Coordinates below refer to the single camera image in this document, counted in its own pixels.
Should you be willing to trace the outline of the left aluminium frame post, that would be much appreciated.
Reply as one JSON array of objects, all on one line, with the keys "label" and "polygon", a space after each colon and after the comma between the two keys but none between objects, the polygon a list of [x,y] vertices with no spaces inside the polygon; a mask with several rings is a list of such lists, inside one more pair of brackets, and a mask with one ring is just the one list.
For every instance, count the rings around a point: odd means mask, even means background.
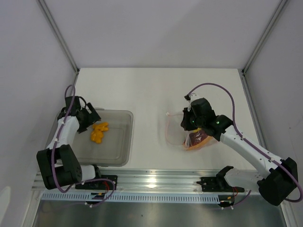
[{"label": "left aluminium frame post", "polygon": [[40,7],[40,10],[42,12],[42,14],[44,15],[58,45],[60,46],[63,54],[65,55],[69,65],[71,66],[72,70],[74,71],[75,74],[79,73],[79,68],[74,60],[74,57],[71,54],[71,51],[46,3],[45,0],[37,0],[36,1],[38,6]]}]

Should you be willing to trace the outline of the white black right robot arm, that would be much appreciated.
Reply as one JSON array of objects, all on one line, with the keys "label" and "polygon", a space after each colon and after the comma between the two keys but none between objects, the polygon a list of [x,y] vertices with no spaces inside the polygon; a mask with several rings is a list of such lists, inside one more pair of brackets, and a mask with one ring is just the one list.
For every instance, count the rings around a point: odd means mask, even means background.
[{"label": "white black right robot arm", "polygon": [[202,130],[207,136],[232,148],[257,171],[252,174],[226,166],[216,175],[216,185],[220,190],[240,187],[256,191],[274,206],[289,201],[288,196],[295,189],[303,191],[298,182],[297,163],[293,159],[282,159],[246,138],[234,121],[225,115],[216,115],[205,98],[186,95],[185,99],[189,105],[183,110],[181,127],[185,131]]}]

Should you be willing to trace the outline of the aluminium frame post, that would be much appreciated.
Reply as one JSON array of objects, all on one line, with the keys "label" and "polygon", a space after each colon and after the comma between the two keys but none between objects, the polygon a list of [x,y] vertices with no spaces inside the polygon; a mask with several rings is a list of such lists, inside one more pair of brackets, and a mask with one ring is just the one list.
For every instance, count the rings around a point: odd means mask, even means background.
[{"label": "aluminium frame post", "polygon": [[246,76],[250,67],[252,66],[253,62],[256,60],[257,56],[259,55],[260,51],[262,50],[264,44],[266,43],[267,39],[269,38],[270,34],[272,33],[275,26],[278,24],[280,17],[282,16],[284,10],[286,9],[290,0],[280,0],[278,2],[277,7],[275,8],[272,16],[270,17],[269,21],[267,22],[260,38],[258,39],[255,47],[253,48],[252,53],[250,54],[248,60],[246,61],[243,69],[242,74]]},{"label": "aluminium frame post", "polygon": [[42,12],[42,14],[44,15],[58,45],[60,46],[63,54],[65,55],[69,65],[71,66],[72,70],[74,71],[75,74],[79,73],[79,68],[74,60],[74,57],[71,54],[71,51],[46,3],[45,0],[37,0],[36,1],[38,6],[40,7],[40,10]]}]

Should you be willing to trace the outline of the clear pink zip top bag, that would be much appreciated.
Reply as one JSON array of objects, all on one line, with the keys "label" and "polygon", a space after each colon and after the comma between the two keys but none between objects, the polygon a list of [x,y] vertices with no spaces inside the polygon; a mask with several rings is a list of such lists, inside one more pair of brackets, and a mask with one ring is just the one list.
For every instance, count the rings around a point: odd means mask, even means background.
[{"label": "clear pink zip top bag", "polygon": [[184,151],[201,150],[217,143],[217,141],[198,128],[185,131],[181,126],[183,113],[166,112],[165,140],[168,144]]}]

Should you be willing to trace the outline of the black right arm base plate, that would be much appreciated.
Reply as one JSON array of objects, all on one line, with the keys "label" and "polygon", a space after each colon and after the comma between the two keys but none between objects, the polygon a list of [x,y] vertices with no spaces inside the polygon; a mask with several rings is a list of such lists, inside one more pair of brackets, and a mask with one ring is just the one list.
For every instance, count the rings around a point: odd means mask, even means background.
[{"label": "black right arm base plate", "polygon": [[200,177],[196,184],[201,186],[203,192],[245,192],[244,188],[233,188],[224,178],[218,177]]}]

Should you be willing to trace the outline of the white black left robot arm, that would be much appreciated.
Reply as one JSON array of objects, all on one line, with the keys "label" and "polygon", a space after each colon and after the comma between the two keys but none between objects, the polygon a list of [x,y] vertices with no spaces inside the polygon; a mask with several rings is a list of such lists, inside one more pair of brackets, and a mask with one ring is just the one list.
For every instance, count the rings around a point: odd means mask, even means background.
[{"label": "white black left robot arm", "polygon": [[65,103],[58,115],[58,127],[52,141],[36,155],[44,185],[48,190],[62,189],[86,181],[90,188],[98,189],[103,178],[97,174],[97,166],[80,165],[71,146],[77,133],[85,132],[101,118],[91,103],[81,96],[66,97]]}]

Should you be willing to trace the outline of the right aluminium frame post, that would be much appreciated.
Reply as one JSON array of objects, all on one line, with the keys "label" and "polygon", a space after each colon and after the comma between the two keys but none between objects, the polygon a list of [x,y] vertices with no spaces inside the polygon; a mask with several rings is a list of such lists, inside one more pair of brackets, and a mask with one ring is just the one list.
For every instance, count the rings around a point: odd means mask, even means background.
[{"label": "right aluminium frame post", "polygon": [[259,55],[260,51],[262,50],[264,44],[266,43],[267,39],[269,38],[270,34],[272,33],[275,26],[278,24],[280,17],[282,16],[284,10],[286,9],[290,0],[280,0],[278,2],[277,7],[275,8],[272,16],[270,17],[269,21],[267,22],[260,38],[258,39],[255,47],[253,48],[252,53],[250,54],[248,60],[246,61],[243,69],[242,74],[246,76],[250,67],[252,66],[253,62],[256,60],[257,56]]}]

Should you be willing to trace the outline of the clear grey plastic bin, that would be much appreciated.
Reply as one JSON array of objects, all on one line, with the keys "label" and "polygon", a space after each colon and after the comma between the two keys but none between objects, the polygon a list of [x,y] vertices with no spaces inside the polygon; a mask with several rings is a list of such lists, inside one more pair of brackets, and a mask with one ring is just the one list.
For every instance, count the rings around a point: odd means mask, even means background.
[{"label": "clear grey plastic bin", "polygon": [[90,140],[92,126],[78,133],[78,120],[75,116],[68,116],[57,145],[69,144],[80,165],[124,166],[130,154],[133,114],[127,110],[96,111],[101,117],[96,124],[109,124],[109,130],[104,132],[101,144]]}]

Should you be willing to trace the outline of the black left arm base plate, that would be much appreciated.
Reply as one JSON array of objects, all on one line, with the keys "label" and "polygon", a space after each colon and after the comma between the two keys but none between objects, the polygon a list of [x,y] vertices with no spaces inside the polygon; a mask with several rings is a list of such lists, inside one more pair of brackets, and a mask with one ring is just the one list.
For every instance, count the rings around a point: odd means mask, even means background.
[{"label": "black left arm base plate", "polygon": [[117,175],[101,175],[92,180],[87,180],[84,184],[75,186],[77,190],[115,190],[117,184]]}]

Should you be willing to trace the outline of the orange toy food piece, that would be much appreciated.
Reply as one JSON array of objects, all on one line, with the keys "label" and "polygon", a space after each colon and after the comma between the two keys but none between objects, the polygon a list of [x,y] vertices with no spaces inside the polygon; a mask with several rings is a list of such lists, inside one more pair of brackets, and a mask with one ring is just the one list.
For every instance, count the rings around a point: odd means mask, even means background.
[{"label": "orange toy food piece", "polygon": [[109,130],[109,124],[107,122],[102,122],[99,124],[93,124],[92,129],[93,131],[90,134],[90,140],[97,143],[101,144],[102,139],[104,137],[104,132]]}]

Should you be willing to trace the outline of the orange red toy hot dog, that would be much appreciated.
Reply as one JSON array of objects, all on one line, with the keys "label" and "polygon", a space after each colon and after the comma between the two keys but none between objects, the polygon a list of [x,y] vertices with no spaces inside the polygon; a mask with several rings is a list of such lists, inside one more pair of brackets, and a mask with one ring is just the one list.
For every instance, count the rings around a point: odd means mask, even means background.
[{"label": "orange red toy hot dog", "polygon": [[208,136],[204,130],[198,132],[185,131],[185,140],[183,142],[183,148],[186,151],[199,150],[210,143],[213,138]]}]

